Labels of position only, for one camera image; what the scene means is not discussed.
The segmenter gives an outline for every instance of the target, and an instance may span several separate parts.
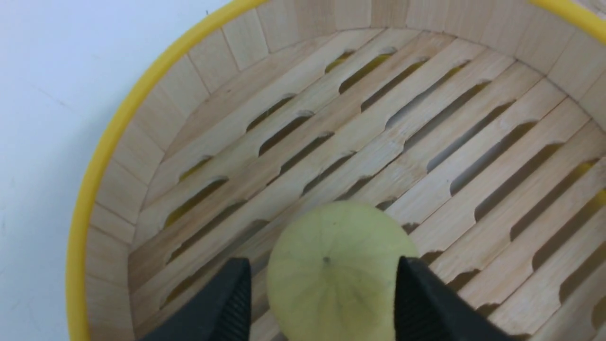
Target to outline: bamboo steamer basket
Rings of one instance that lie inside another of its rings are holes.
[[[159,57],[107,128],[67,263],[72,340],[131,341],[229,257],[251,339],[283,338],[280,231],[372,204],[521,339],[605,340],[606,21],[586,0],[236,0]]]

